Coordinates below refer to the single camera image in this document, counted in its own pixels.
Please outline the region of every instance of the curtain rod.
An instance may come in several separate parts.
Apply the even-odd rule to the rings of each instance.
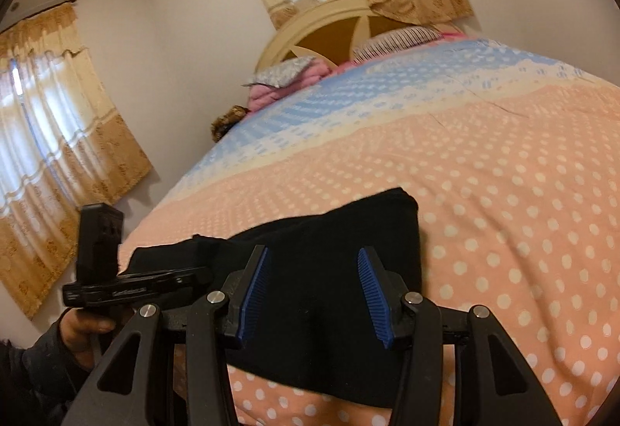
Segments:
[[[63,4],[65,4],[65,3],[74,3],[74,2],[76,2],[76,1],[77,1],[77,0],[66,0],[66,1],[60,1],[60,3],[57,3],[57,4],[52,5],[52,6],[48,6],[47,8],[44,8],[44,9],[42,9],[42,10],[39,10],[39,11],[38,11],[38,12],[36,12],[36,13],[32,13],[31,15],[24,16],[24,18],[22,18],[22,19],[18,20],[18,21],[17,21],[17,22],[15,22],[14,24],[11,24],[10,26],[8,26],[6,29],[4,29],[4,30],[0,31],[0,34],[3,34],[3,33],[5,33],[6,31],[8,31],[9,29],[12,29],[12,28],[13,28],[13,27],[15,27],[17,24],[19,24],[22,20],[27,20],[27,19],[29,19],[29,18],[32,18],[33,16],[38,15],[39,13],[46,12],[46,11],[48,11],[48,10],[51,10],[52,8],[56,8],[57,6],[63,5]]]

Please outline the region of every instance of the gray pillowcase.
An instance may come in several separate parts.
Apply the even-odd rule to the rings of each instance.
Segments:
[[[285,60],[275,66],[263,69],[252,75],[248,82],[242,86],[268,85],[276,88],[284,88],[295,81],[295,78],[308,67],[316,57],[307,55],[296,59]]]

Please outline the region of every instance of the headboard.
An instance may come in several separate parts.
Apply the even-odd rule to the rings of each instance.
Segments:
[[[304,55],[323,57],[336,67],[352,59],[355,46],[407,25],[372,12],[367,0],[328,0],[287,21],[263,51],[256,71]],[[451,24],[434,27],[459,32]]]

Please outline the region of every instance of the person's hand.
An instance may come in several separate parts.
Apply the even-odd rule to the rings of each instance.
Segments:
[[[98,316],[87,310],[72,309],[60,320],[60,338],[76,361],[87,369],[95,366],[92,353],[91,335],[109,333],[116,328],[116,322]]]

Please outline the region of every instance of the bedspread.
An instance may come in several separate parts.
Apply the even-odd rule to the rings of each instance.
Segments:
[[[488,305],[564,425],[618,378],[620,89],[488,40],[410,50],[237,125],[121,249],[229,237],[401,186],[418,201],[426,296]],[[389,411],[230,368],[246,424],[384,426]],[[441,424],[451,424],[446,348]]]

